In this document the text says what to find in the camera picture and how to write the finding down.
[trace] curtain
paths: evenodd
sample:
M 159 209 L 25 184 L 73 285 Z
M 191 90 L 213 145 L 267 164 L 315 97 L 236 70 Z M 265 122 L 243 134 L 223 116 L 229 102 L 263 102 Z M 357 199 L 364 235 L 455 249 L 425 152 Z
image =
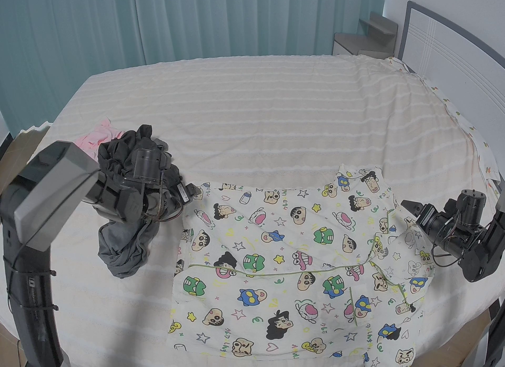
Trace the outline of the curtain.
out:
M 160 61 L 331 54 L 384 0 L 0 0 L 0 111 L 53 121 L 91 75 Z

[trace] white headboard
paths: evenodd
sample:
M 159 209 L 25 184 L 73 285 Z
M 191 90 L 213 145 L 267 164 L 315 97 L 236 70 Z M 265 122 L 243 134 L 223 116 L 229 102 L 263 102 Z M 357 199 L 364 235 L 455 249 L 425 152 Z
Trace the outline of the white headboard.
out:
M 398 58 L 430 79 L 489 144 L 505 177 L 505 58 L 467 30 L 412 1 Z

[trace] bed sheet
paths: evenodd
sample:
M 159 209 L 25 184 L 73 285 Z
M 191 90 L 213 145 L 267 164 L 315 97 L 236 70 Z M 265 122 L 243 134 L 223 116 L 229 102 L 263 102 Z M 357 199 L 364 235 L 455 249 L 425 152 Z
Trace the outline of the bed sheet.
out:
M 37 151 L 56 140 L 73 141 L 105 117 L 120 130 L 151 124 L 154 136 L 169 144 L 186 182 L 314 187 L 347 163 L 382 167 L 399 202 L 431 202 L 441 209 L 463 188 L 486 192 L 475 148 L 440 100 L 415 76 L 365 56 L 196 59 L 95 75 L 75 93 Z M 494 203 L 491 197 L 484 224 Z M 167 357 L 182 223 L 162 225 L 147 265 L 123 280 L 112 277 L 97 256 L 97 231 L 104 223 L 81 203 L 52 245 L 52 268 L 58 272 L 54 302 L 60 307 L 55 317 L 73 365 L 233 365 L 190 353 L 179 360 Z M 470 284 L 457 265 L 437 269 L 418 354 L 445 343 L 488 307 L 502 292 L 503 270 L 502 264 Z M 0 302 L 0 321 L 16 333 L 6 301 Z

